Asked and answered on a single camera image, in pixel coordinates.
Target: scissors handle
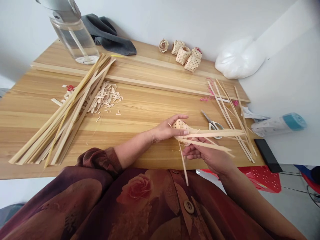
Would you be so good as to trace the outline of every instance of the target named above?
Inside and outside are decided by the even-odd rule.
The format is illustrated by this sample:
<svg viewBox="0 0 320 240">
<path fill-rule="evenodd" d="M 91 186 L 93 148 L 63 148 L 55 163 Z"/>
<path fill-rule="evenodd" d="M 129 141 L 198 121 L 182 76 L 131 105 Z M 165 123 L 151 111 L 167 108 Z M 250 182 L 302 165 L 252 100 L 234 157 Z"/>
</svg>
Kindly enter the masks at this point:
<svg viewBox="0 0 320 240">
<path fill-rule="evenodd" d="M 210 122 L 209 123 L 209 130 L 222 130 L 224 129 L 223 126 L 221 126 L 221 124 L 217 123 L 217 122 Z M 218 136 L 218 137 L 213 137 L 215 139 L 221 139 L 222 137 L 221 136 Z"/>
<path fill-rule="evenodd" d="M 223 130 L 223 126 L 220 123 L 213 122 L 212 125 L 216 128 L 216 130 Z"/>
</svg>

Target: sleeve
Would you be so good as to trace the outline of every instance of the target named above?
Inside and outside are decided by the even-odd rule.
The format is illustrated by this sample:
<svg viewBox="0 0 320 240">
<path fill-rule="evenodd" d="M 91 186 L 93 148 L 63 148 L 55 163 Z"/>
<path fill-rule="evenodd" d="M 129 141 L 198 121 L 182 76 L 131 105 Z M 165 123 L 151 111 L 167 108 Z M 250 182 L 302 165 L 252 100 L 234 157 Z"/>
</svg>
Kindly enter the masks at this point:
<svg viewBox="0 0 320 240">
<path fill-rule="evenodd" d="M 122 173 L 122 167 L 113 147 L 106 150 L 89 149 L 78 157 L 77 166 L 105 170 L 113 178 Z"/>
<path fill-rule="evenodd" d="M 0 240 L 70 239 L 121 172 L 113 148 L 89 149 L 0 229 Z"/>
</svg>

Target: brown floral shirt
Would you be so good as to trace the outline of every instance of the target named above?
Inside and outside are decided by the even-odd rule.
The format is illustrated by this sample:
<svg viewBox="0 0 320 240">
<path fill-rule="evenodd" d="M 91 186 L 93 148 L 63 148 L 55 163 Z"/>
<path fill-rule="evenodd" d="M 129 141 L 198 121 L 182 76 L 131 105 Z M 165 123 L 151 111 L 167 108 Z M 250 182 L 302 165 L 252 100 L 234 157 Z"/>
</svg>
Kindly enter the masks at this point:
<svg viewBox="0 0 320 240">
<path fill-rule="evenodd" d="M 0 239 L 285 239 L 217 186 L 183 171 L 129 168 L 92 148 L 0 230 Z"/>
</svg>

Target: woven bamboo basket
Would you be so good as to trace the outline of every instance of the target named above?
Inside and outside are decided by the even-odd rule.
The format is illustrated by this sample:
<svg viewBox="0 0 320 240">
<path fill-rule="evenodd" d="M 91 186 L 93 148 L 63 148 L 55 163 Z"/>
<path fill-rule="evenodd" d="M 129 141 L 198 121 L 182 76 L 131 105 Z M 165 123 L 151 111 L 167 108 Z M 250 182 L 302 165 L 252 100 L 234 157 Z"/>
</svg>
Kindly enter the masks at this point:
<svg viewBox="0 0 320 240">
<path fill-rule="evenodd" d="M 185 46 L 185 43 L 182 42 L 182 41 L 179 41 L 179 40 L 175 40 L 174 43 L 172 44 L 172 50 L 171 50 L 171 53 L 173 55 L 177 55 L 178 54 L 178 51 L 181 47 L 184 47 Z"/>
<path fill-rule="evenodd" d="M 194 71 L 199 67 L 200 62 L 201 60 L 192 54 L 188 58 L 186 65 L 184 65 L 184 69 L 187 69 L 188 71 L 194 73 Z"/>
<path fill-rule="evenodd" d="M 162 39 L 158 47 L 159 51 L 162 53 L 166 52 L 168 50 L 168 46 L 169 46 L 168 41 L 165 39 Z"/>
<path fill-rule="evenodd" d="M 191 51 L 188 47 L 184 46 L 181 47 L 178 51 L 177 57 L 176 57 L 176 61 L 182 65 L 184 65 L 186 63 L 186 61 L 188 60 L 188 58 L 191 55 Z"/>
<path fill-rule="evenodd" d="M 201 59 L 202 58 L 202 53 L 199 51 L 199 48 L 194 48 L 192 49 L 192 55 L 195 56 L 196 58 Z"/>
</svg>

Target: hand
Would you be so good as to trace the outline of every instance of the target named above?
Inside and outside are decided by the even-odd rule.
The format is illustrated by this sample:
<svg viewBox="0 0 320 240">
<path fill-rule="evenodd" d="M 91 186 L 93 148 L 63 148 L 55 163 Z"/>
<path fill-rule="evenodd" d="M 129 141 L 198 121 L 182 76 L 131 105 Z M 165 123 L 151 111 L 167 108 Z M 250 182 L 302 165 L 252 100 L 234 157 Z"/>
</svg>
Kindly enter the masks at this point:
<svg viewBox="0 0 320 240">
<path fill-rule="evenodd" d="M 203 137 L 192 138 L 192 140 L 211 144 Z M 182 154 L 188 159 L 202 158 L 209 169 L 217 175 L 228 175 L 233 170 L 237 169 L 225 152 L 216 149 L 191 144 L 185 147 Z"/>
<path fill-rule="evenodd" d="M 170 125 L 172 125 L 175 121 L 178 119 L 187 119 L 189 116 L 185 114 L 176 114 L 173 115 L 171 118 L 168 118 L 167 120 L 160 123 L 158 126 L 150 130 L 151 136 L 153 138 L 153 142 L 157 143 L 162 140 L 169 139 L 173 136 L 185 136 L 189 134 L 189 131 L 182 130 L 182 129 L 175 129 L 171 128 Z"/>
</svg>

